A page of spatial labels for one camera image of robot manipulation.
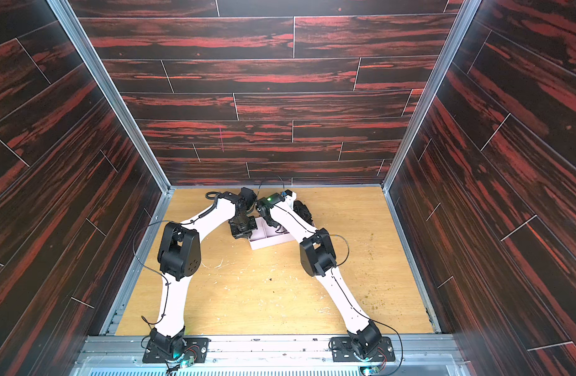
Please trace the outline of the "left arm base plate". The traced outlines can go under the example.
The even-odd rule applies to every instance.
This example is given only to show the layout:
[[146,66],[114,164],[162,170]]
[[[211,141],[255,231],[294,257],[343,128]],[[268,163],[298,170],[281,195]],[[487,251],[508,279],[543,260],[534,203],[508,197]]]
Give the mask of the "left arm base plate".
[[182,339],[149,339],[142,363],[175,364],[190,366],[206,361],[208,338],[184,337]]

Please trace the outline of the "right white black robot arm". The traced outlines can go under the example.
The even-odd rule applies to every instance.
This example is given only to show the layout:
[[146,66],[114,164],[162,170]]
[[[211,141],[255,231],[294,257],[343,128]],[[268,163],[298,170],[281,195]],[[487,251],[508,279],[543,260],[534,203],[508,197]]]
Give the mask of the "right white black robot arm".
[[380,330],[358,305],[341,276],[330,233],[314,227],[312,214],[292,191],[264,197],[256,202],[256,209],[267,225],[283,227],[296,239],[301,265],[324,286],[335,303],[355,354],[362,360],[372,357],[382,339]]

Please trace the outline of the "pink divided storage box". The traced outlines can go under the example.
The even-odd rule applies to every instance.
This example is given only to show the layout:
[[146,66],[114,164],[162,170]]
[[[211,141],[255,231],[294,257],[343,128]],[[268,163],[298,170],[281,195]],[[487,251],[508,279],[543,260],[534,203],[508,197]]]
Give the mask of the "pink divided storage box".
[[250,247],[253,250],[275,246],[291,241],[294,237],[283,227],[269,227],[263,218],[256,218],[257,229],[253,231],[249,238]]

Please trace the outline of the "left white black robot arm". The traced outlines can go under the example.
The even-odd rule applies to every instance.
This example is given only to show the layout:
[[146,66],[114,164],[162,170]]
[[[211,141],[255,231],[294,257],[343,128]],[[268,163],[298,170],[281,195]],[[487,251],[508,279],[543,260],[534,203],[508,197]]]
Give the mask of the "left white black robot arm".
[[157,260],[162,273],[163,293],[159,319],[151,329],[149,345],[167,360],[177,360],[186,349],[184,307],[192,276],[201,265],[201,241],[221,224],[228,222],[234,238],[249,238],[256,221],[249,210],[256,194],[242,189],[240,194],[213,192],[214,203],[183,222],[164,227]]

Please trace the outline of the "black leather belt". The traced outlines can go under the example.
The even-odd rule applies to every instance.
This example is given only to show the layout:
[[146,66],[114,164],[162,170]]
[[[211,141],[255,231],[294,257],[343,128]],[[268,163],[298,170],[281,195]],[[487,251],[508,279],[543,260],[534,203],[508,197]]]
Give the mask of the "black leather belt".
[[295,213],[300,216],[300,218],[302,218],[306,223],[308,223],[309,225],[313,226],[313,219],[312,219],[312,214],[310,213],[308,207],[303,204],[301,201],[296,200],[293,203],[293,210],[295,211]]

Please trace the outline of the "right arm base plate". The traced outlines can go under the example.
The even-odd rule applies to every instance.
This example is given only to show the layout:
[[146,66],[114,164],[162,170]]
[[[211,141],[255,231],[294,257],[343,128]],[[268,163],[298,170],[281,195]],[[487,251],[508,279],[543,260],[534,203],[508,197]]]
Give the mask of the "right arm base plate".
[[329,340],[329,348],[335,363],[395,362],[396,359],[391,340],[387,337],[382,337],[374,346],[354,342],[349,336],[333,337]]

